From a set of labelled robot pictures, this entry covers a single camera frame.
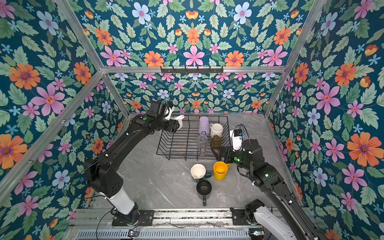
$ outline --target cup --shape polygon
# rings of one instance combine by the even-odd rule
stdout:
[[[199,194],[199,198],[203,200],[203,207],[207,205],[207,199],[211,195],[212,185],[207,180],[201,180],[196,185],[197,193]]]
[[[216,162],[214,164],[214,177],[217,180],[223,180],[226,177],[230,167],[230,163],[226,164],[225,162]]]
[[[215,135],[217,135],[218,137],[222,137],[223,136],[223,126],[219,123],[215,123],[215,124],[210,124],[210,130],[211,130],[211,137],[214,137]]]
[[[202,116],[200,117],[200,120],[199,120],[199,134],[208,136],[209,133],[210,133],[209,119],[206,116]]]
[[[212,176],[212,173],[206,172],[204,165],[195,164],[191,168],[191,175],[195,182],[199,182],[200,180],[210,178]]]

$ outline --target black wire dish rack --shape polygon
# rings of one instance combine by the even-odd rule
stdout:
[[[199,136],[199,119],[202,116],[209,118],[209,123],[219,123],[223,126],[220,148],[210,148],[212,137],[208,134],[206,147],[198,148],[197,137]],[[227,116],[212,115],[186,115],[183,119],[183,127],[175,133],[162,131],[157,155],[170,159],[219,159],[223,151],[231,147],[229,136],[229,124]]]

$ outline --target floral wallpaper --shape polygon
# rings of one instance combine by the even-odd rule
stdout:
[[[269,116],[328,239],[384,239],[383,7],[328,1]]]
[[[122,122],[100,81],[0,208],[0,239],[62,239],[91,193],[82,172],[84,160],[108,149]],[[1,134],[0,142],[10,138]]]
[[[1,0],[0,39],[1,179],[95,70],[52,1]]]
[[[106,66],[277,66],[286,63],[313,1],[77,4],[83,8],[78,19]]]

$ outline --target cable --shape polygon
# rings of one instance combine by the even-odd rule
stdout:
[[[103,219],[103,217],[105,217],[105,215],[107,215],[108,213],[110,213],[115,207],[113,207],[111,210],[109,210],[108,212],[106,212],[101,218],[100,218],[100,221],[99,223],[97,224],[97,227],[96,227],[96,239],[99,240],[99,238],[97,237],[97,230],[99,229],[99,225],[101,223],[101,220]]]

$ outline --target white cup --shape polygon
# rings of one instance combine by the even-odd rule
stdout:
[[[210,128],[211,128],[211,137],[214,137],[215,135],[217,135],[218,137],[222,137],[223,136],[223,126],[219,123],[211,123],[209,124],[210,125]]]

